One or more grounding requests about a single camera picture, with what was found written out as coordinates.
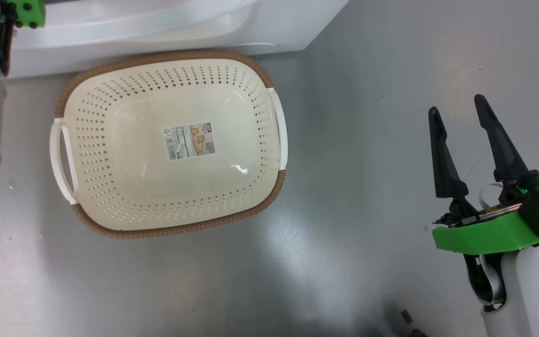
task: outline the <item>white handle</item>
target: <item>white handle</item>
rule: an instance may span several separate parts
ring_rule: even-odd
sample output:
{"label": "white handle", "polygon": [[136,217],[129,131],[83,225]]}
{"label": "white handle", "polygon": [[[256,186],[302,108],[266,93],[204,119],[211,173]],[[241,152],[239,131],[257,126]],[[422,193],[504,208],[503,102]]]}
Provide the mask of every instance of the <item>white handle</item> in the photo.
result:
{"label": "white handle", "polygon": [[278,122],[278,136],[280,137],[280,170],[286,170],[288,163],[288,133],[286,132],[286,119],[280,97],[274,88],[268,88],[271,102],[276,111],[276,121]]}
{"label": "white handle", "polygon": [[[59,135],[62,132],[64,133],[64,143],[66,144],[66,154],[68,155],[68,164],[70,166],[70,176],[72,177],[74,191],[72,191],[72,188],[66,179],[66,174],[64,174],[62,158],[59,153]],[[76,199],[76,192],[78,190],[78,181],[76,179],[76,171],[74,168],[72,147],[70,147],[68,128],[62,124],[62,118],[56,118],[51,126],[51,136],[49,137],[49,154],[51,156],[53,175],[55,175],[55,181],[58,182],[59,189],[62,191],[62,194],[71,205],[77,204],[78,201]]]}

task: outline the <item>gray floor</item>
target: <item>gray floor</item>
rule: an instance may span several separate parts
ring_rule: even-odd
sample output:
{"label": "gray floor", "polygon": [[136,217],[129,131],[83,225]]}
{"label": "gray floor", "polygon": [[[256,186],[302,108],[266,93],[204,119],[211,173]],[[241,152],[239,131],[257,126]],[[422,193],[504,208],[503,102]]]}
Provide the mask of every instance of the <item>gray floor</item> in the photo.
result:
{"label": "gray floor", "polygon": [[7,83],[0,337],[389,337],[402,309],[431,337],[485,336],[462,256],[430,236],[448,202],[427,111],[474,205],[494,170],[474,94],[539,169],[539,2],[351,0],[305,51],[259,60],[289,127],[280,196],[158,239],[97,235],[58,191],[49,128],[71,76]]}

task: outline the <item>product label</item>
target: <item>product label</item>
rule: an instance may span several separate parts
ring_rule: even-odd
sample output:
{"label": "product label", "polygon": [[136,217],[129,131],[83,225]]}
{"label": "product label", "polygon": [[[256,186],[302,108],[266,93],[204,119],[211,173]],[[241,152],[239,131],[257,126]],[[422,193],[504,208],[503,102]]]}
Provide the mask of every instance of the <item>product label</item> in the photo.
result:
{"label": "product label", "polygon": [[216,153],[211,122],[197,122],[163,128],[165,154],[176,161]]}

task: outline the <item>laundry basket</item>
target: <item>laundry basket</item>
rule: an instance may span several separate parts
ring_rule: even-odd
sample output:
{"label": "laundry basket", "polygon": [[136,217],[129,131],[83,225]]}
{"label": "laundry basket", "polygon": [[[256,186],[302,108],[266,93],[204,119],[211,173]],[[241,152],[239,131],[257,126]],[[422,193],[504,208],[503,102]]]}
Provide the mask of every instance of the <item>laundry basket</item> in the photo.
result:
{"label": "laundry basket", "polygon": [[136,238],[263,211],[282,188],[288,143],[282,105],[258,64],[227,51],[182,51],[77,75],[58,101],[50,151],[79,219],[103,235]]}

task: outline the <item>green plastic bracket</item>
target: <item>green plastic bracket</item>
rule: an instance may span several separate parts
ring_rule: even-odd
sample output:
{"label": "green plastic bracket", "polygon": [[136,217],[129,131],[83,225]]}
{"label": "green plastic bracket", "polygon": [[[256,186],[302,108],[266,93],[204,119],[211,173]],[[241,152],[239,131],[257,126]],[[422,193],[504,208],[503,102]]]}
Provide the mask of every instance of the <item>green plastic bracket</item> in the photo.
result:
{"label": "green plastic bracket", "polygon": [[45,0],[8,0],[8,3],[15,4],[16,27],[45,27]]}
{"label": "green plastic bracket", "polygon": [[436,228],[432,236],[438,249],[469,255],[517,251],[539,243],[517,212],[470,226]]}

